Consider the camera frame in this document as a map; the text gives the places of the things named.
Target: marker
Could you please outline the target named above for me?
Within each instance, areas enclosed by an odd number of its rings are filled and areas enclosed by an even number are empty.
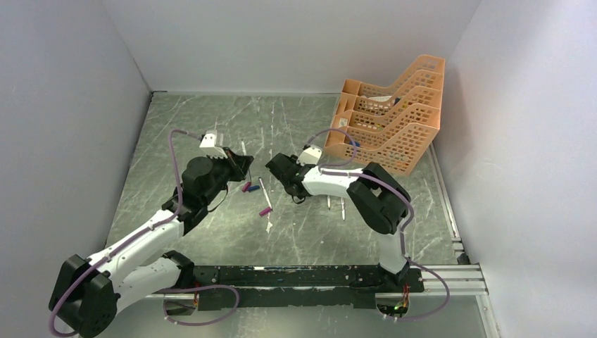
[[[346,207],[344,205],[344,197],[340,198],[340,204],[342,205],[342,220],[346,220]]]
[[[263,179],[261,177],[259,179],[259,185],[261,185],[261,189],[263,190],[263,194],[265,195],[265,200],[268,202],[268,206],[270,207],[270,211],[273,210],[272,202],[270,202],[270,197],[268,196],[268,190],[265,188],[265,184],[263,184]]]
[[[243,149],[243,155],[246,156],[246,147],[244,146],[244,141],[241,139],[241,147]]]

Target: floor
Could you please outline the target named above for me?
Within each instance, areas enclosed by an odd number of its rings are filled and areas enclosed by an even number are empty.
[[[263,177],[274,211],[269,218],[260,217],[258,212],[265,208],[263,194],[243,193],[242,183],[231,183],[230,193],[219,209],[164,251],[177,249],[197,265],[378,263],[375,236],[350,201],[346,202],[346,221],[341,218],[338,198],[332,198],[331,210],[325,196],[310,197],[304,204],[296,205],[264,167],[279,152],[297,154],[312,134],[329,127],[336,104],[337,96],[331,95],[156,94],[107,245],[145,223],[172,194],[175,183],[168,132],[180,128],[201,134],[217,129],[225,134],[224,145],[239,154],[241,139],[244,140],[247,153],[255,156],[251,166],[253,180]],[[315,143],[322,146],[324,141],[322,136]],[[199,144],[178,136],[174,145],[183,170],[188,160],[198,156]],[[454,264],[452,234],[429,152],[409,177],[397,180],[410,193],[415,209],[415,220],[406,230],[408,253],[424,264]]]

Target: gray wall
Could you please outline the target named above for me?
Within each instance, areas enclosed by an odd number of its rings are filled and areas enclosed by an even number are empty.
[[[480,0],[104,0],[154,90],[339,92],[448,57]]]
[[[46,337],[62,262],[106,238],[149,94],[99,0],[0,4],[1,336]]]
[[[504,337],[597,336],[597,3],[483,0],[436,147]]]

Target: purple cable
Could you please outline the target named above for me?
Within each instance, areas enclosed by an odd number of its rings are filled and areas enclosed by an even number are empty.
[[[322,165],[320,165],[319,167],[320,167],[320,168],[341,167],[341,166],[343,166],[343,165],[347,165],[347,164],[349,164],[350,162],[352,162],[352,161],[354,160],[354,158],[356,157],[356,152],[357,152],[357,146],[356,146],[356,142],[355,142],[354,138],[352,137],[352,135],[350,135],[349,133],[347,133],[347,132],[343,131],[342,129],[338,129],[338,128],[328,128],[328,129],[322,130],[322,131],[320,131],[320,132],[316,133],[315,135],[313,135],[313,136],[312,136],[312,137],[311,137],[311,138],[310,138],[310,139],[307,141],[307,144],[311,144],[311,142],[313,142],[313,140],[314,140],[314,139],[315,139],[317,136],[319,136],[319,135],[323,134],[324,132],[341,132],[342,134],[346,135],[346,136],[347,136],[347,137],[348,137],[348,138],[351,140],[351,142],[352,142],[351,144],[353,145],[353,153],[352,153],[351,157],[350,157],[350,158],[349,158],[347,161],[340,162],[340,163],[326,163],[326,164],[322,164]]]
[[[206,325],[216,324],[216,323],[221,322],[222,320],[230,317],[236,311],[236,309],[239,307],[239,302],[241,300],[241,297],[239,295],[239,292],[234,287],[231,287],[229,285],[207,285],[205,287],[192,287],[192,288],[189,288],[189,289],[162,289],[162,290],[160,290],[160,293],[183,294],[183,293],[187,293],[187,292],[199,292],[199,291],[204,291],[204,290],[209,290],[209,289],[228,289],[228,290],[234,292],[234,295],[236,296],[236,300],[234,302],[234,306],[225,315],[223,315],[223,316],[221,316],[219,318],[216,318],[214,320],[209,320],[207,322],[202,322],[202,323],[180,322],[178,320],[173,319],[172,317],[170,317],[168,315],[168,312],[166,311],[165,302],[164,302],[164,305],[163,305],[164,319],[166,319],[170,323],[173,323],[173,324],[176,324],[176,325],[182,325],[182,326],[206,326]]]
[[[170,149],[170,156],[172,158],[172,167],[173,167],[173,170],[174,170],[174,178],[175,178],[175,181],[176,181],[176,192],[177,192],[177,195],[178,195],[178,206],[177,206],[176,210],[174,211],[174,213],[170,217],[166,218],[165,220],[161,220],[161,221],[153,224],[151,227],[145,227],[144,229],[141,229],[140,231],[138,231],[137,233],[135,233],[134,235],[132,235],[129,239],[127,239],[126,241],[124,241],[122,244],[120,244],[117,247],[115,247],[114,250],[112,250],[108,254],[108,256],[110,258],[114,257],[114,255],[116,255],[119,252],[121,252],[124,248],[126,248],[127,246],[129,246],[132,242],[136,241],[138,238],[140,238],[141,236],[143,236],[147,232],[151,231],[151,229],[153,229],[155,227],[159,227],[161,225],[164,225],[164,224],[169,223],[170,221],[174,220],[176,218],[176,216],[178,216],[178,214],[180,213],[180,208],[182,206],[182,185],[180,184],[180,173],[178,171],[178,164],[176,164],[176,156],[175,156],[175,153],[174,153],[174,145],[172,143],[172,136],[175,133],[187,135],[187,136],[193,137],[194,139],[198,139],[198,140],[201,140],[201,137],[198,136],[197,134],[194,134],[192,132],[188,132],[186,130],[181,130],[181,129],[173,129],[168,134],[168,146],[169,146],[169,149]],[[64,305],[64,303],[66,302],[66,299],[70,296],[70,294],[72,294],[72,292],[75,291],[75,289],[83,282],[83,280],[87,276],[89,276],[90,273],[92,273],[92,271],[94,271],[97,268],[99,268],[100,266],[102,266],[106,261],[108,261],[108,257],[103,257],[99,261],[97,261],[96,263],[94,263],[91,267],[89,267],[89,269],[87,269],[85,272],[83,272],[69,286],[69,288],[66,289],[66,292],[64,292],[64,294],[62,295],[62,297],[60,297],[60,299],[58,300],[58,302],[56,302],[56,305],[54,306],[54,309],[52,309],[52,312],[51,312],[51,315],[50,315],[50,321],[48,323],[48,328],[50,330],[50,333],[52,333],[54,336],[56,336],[56,337],[72,337],[75,334],[77,334],[76,331],[69,332],[69,333],[59,332],[54,327],[54,321],[56,320],[56,317],[58,316],[58,311],[60,310],[60,308],[62,307],[62,305]]]
[[[357,152],[357,146],[355,143],[354,138],[347,132],[345,132],[342,129],[337,129],[337,128],[329,128],[326,130],[322,130],[320,132],[318,132],[317,134],[313,135],[308,141],[307,144],[310,144],[317,136],[319,136],[320,134],[323,134],[324,132],[341,132],[342,134],[346,135],[352,142],[353,145],[353,154],[352,157],[343,163],[326,163],[326,164],[322,164],[319,165],[320,168],[326,168],[326,167],[330,167],[330,166],[340,166],[340,165],[346,165],[349,164],[356,155]],[[345,176],[346,173],[337,173],[334,171],[327,171],[327,170],[321,170],[320,169],[320,173],[325,174],[325,175],[332,175],[332,176]],[[407,262],[409,262],[409,264],[414,265],[415,267],[427,271],[429,273],[431,273],[433,276],[435,276],[443,285],[444,288],[446,289],[446,298],[444,299],[444,302],[441,303],[438,307],[436,307],[435,309],[431,310],[428,313],[424,313],[422,315],[416,315],[414,317],[407,317],[407,318],[397,318],[398,321],[401,322],[414,322],[416,320],[421,320],[421,319],[425,319],[431,315],[434,315],[436,313],[438,313],[439,311],[441,311],[442,309],[444,309],[446,307],[446,305],[448,305],[448,302],[450,301],[450,288],[448,287],[448,284],[446,283],[446,281],[440,276],[438,275],[436,272],[434,272],[433,270],[430,270],[426,267],[424,267],[423,265],[420,265],[418,263],[416,263],[415,261],[413,261],[412,259],[410,259],[409,257],[406,257],[406,240],[404,238],[404,229],[406,229],[406,227],[410,224],[410,222],[413,221],[413,218],[415,217],[415,209],[413,208],[413,206],[410,204],[410,202],[406,199],[406,197],[404,197],[400,192],[398,192],[398,190],[394,189],[391,185],[387,184],[386,182],[383,182],[373,176],[369,176],[366,174],[360,174],[360,173],[351,173],[350,175],[354,175],[354,176],[358,176],[358,177],[362,177],[365,178],[366,180],[372,181],[377,183],[378,185],[388,189],[392,194],[395,194],[401,201],[402,203],[404,203],[406,205],[406,208],[408,209],[408,218],[406,218],[406,221],[404,222],[404,224],[402,225],[402,227],[400,227],[400,233],[399,233],[399,238],[400,238],[400,245],[401,245],[401,250],[402,250],[402,255],[404,256],[404,258],[406,258]]]

